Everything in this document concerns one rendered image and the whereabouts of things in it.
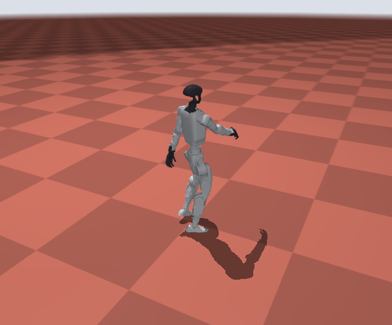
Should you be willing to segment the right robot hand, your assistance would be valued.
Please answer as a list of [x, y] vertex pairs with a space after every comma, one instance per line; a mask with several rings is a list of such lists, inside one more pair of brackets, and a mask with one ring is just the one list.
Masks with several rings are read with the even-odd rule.
[[[231, 127], [230, 129], [233, 129], [233, 128]], [[237, 134], [236, 130], [235, 130], [235, 129], [233, 129], [233, 131], [234, 131], [234, 133], [230, 134], [230, 136], [233, 136], [233, 135], [234, 135], [234, 137], [237, 137], [236, 139], [238, 139], [238, 138], [239, 138], [239, 136], [238, 136], [238, 134]]]

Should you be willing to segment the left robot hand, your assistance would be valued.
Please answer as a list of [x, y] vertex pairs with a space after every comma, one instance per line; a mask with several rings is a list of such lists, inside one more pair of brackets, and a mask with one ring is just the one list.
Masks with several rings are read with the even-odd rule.
[[173, 165], [173, 159], [174, 159], [174, 161], [176, 162], [175, 157], [174, 157], [174, 152], [175, 152], [175, 150], [172, 151], [172, 146], [169, 146], [169, 150], [168, 150], [168, 151], [169, 151], [169, 153], [167, 154], [166, 166], [172, 168], [172, 166], [174, 167], [174, 165]]

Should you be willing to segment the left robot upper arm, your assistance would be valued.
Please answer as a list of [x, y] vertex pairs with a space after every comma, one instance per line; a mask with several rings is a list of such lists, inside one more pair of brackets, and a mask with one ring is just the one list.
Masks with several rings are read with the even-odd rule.
[[181, 110], [183, 107], [184, 106], [179, 106], [177, 109], [177, 120], [176, 120], [175, 131], [179, 134], [183, 133], [182, 124], [181, 124]]

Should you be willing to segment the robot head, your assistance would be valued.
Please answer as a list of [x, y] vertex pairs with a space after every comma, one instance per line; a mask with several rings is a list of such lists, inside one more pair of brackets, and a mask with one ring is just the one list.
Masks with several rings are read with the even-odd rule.
[[[185, 108], [185, 111], [191, 113], [195, 112], [197, 109], [195, 109], [196, 104], [199, 104], [201, 101], [201, 93], [202, 93], [202, 88], [198, 85], [188, 85], [185, 87], [183, 90], [183, 94], [186, 96], [190, 96], [191, 98], [193, 97], [193, 100], [189, 102], [188, 107]], [[196, 99], [195, 96], [198, 96], [198, 100]]]

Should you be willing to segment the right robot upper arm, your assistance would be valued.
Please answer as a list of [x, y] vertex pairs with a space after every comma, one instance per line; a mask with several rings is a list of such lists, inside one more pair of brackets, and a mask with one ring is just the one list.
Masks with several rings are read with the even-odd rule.
[[212, 120], [212, 118], [207, 114], [199, 114], [196, 120], [202, 125], [210, 129], [215, 134], [220, 134], [219, 126]]

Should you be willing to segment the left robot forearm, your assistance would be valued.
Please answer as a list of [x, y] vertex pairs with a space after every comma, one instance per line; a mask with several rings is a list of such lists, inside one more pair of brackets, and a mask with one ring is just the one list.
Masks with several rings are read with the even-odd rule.
[[179, 142], [179, 138], [181, 137], [181, 134], [177, 133], [174, 129], [173, 131], [173, 138], [171, 140], [171, 144], [169, 146], [172, 146], [172, 151], [176, 150], [176, 147]]

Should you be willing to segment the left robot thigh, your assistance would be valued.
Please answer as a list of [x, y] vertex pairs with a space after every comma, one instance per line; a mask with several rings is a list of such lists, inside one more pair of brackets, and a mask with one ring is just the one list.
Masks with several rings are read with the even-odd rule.
[[[188, 158], [187, 158], [187, 151], [184, 152], [184, 155], [185, 155], [186, 159], [188, 160]], [[200, 182], [199, 182], [199, 177], [200, 177], [200, 176], [197, 175], [197, 173], [196, 173], [196, 171], [195, 171], [195, 167], [194, 167], [193, 165], [190, 164], [190, 168], [191, 168], [191, 170], [192, 170], [192, 172], [193, 172], [193, 176], [192, 176], [192, 178], [190, 179], [190, 185], [192, 185], [192, 186], [198, 186], [198, 185], [200, 184]]]

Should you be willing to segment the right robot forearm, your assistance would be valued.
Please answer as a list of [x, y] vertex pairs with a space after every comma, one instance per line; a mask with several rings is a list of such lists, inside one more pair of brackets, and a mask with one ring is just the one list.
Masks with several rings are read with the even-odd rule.
[[219, 126], [220, 135], [230, 136], [230, 134], [234, 133], [233, 129], [225, 128], [222, 125]]

